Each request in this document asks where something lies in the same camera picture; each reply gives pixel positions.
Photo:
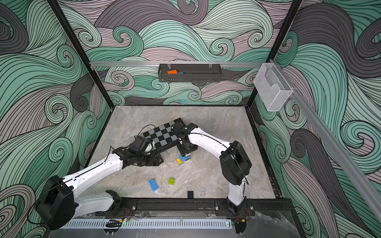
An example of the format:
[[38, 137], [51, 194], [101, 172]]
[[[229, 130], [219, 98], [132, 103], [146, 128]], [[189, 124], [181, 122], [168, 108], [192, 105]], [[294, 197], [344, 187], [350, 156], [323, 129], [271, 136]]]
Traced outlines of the yellow square brick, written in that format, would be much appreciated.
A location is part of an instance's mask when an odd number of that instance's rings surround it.
[[176, 161], [177, 161], [178, 165], [181, 165], [184, 163], [180, 158], [177, 158]]

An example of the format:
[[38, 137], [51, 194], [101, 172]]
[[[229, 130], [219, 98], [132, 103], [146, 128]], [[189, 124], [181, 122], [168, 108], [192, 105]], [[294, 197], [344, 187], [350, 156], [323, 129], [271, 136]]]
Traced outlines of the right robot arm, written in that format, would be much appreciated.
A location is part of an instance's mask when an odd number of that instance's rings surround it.
[[228, 142], [218, 139], [193, 123], [174, 124], [171, 126], [171, 131], [179, 139], [178, 149], [182, 156], [200, 147], [219, 160], [222, 174], [229, 183], [228, 207], [233, 210], [241, 209], [245, 201], [247, 176], [252, 167], [243, 145], [238, 141]]

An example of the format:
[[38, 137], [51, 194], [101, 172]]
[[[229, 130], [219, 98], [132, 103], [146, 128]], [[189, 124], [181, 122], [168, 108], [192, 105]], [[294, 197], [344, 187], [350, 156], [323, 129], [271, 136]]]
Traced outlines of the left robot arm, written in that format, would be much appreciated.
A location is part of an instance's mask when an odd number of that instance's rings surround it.
[[95, 183], [125, 167], [159, 166], [163, 159], [153, 153], [159, 145], [152, 139], [136, 136], [129, 146], [110, 149], [106, 158], [83, 170], [63, 178], [51, 177], [36, 200], [35, 211], [50, 230], [57, 230], [72, 218], [90, 213], [119, 214], [122, 211], [122, 198], [113, 190], [90, 197], [80, 195]]

